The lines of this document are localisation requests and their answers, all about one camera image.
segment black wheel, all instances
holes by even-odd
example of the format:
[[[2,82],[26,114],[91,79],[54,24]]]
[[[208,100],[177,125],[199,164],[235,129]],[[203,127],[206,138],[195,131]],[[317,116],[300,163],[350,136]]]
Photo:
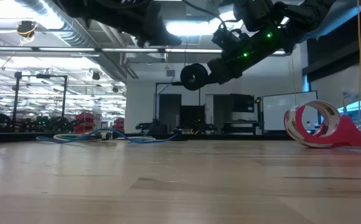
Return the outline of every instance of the black wheel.
[[[180,82],[186,89],[191,91],[205,86],[207,78],[207,69],[199,63],[184,67],[180,73]]]

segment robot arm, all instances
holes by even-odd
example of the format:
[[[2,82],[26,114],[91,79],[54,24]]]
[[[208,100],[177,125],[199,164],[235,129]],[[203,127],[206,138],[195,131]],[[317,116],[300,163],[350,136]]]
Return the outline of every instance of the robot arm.
[[[239,78],[243,72],[279,49],[287,53],[293,51],[306,33],[316,29],[323,21],[335,0],[306,0],[299,6],[271,0],[236,0],[233,13],[242,19],[249,31],[257,31],[253,36],[239,34],[219,28],[212,42],[223,49],[221,58],[208,62],[211,74],[204,66],[186,66],[180,81],[188,90],[198,90],[206,84],[223,84],[232,78]],[[289,18],[281,24],[284,16]]]
[[[211,74],[200,64],[186,66],[180,81],[188,90],[198,90],[206,84],[223,84],[239,78],[243,72],[279,49],[293,51],[295,43],[316,29],[329,12],[335,0],[306,0],[299,6],[271,0],[231,0],[235,18],[242,20],[248,36],[240,29],[218,28],[212,42],[223,49],[220,58],[208,62]],[[138,45],[179,45],[181,40],[168,33],[158,16],[160,4],[153,0],[54,0],[71,17],[81,17],[87,25],[94,19],[135,36]],[[284,17],[289,18],[282,24]]]

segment yellow cord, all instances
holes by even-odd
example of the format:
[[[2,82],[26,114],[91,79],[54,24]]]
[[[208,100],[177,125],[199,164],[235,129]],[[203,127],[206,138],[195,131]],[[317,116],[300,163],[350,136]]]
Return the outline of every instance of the yellow cord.
[[[23,46],[26,43],[27,38],[31,35],[31,32],[28,33],[27,37],[20,43],[19,46]]]
[[[37,28],[37,26],[35,26],[34,28],[32,28],[32,30],[27,31],[27,32],[17,32],[20,35],[26,35],[26,34],[30,34],[31,32],[33,32],[35,29]]]
[[[361,36],[360,36],[360,0],[357,0],[357,40],[359,43],[359,92],[358,92],[358,112],[357,112],[357,120],[358,125],[360,125],[360,99],[361,99]]]

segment whiteboard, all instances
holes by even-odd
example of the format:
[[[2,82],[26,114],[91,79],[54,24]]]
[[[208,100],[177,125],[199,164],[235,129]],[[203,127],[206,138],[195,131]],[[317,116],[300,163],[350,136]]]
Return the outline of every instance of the whiteboard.
[[[263,129],[264,131],[282,131],[285,130],[283,119],[287,110],[293,106],[303,105],[312,100],[317,100],[317,91],[303,93],[290,93],[274,96],[262,97],[263,108]],[[302,123],[306,129],[314,129],[318,122],[317,110],[310,106],[305,107],[302,115]]]

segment white tape roll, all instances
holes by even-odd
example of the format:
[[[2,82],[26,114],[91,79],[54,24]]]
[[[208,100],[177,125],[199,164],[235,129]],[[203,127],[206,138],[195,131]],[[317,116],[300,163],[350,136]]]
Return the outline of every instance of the white tape roll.
[[[340,122],[340,114],[330,103],[322,100],[314,100],[306,103],[305,105],[297,105],[288,110],[284,116],[284,127],[287,133],[300,144],[311,147],[330,147],[332,144],[316,144],[309,142],[303,136],[306,133],[300,133],[297,130],[297,124],[303,125],[302,120],[296,119],[298,113],[303,113],[306,106],[311,106],[317,109],[324,117],[324,121],[321,124],[320,130],[314,134],[314,136],[328,136],[332,134],[338,123]]]

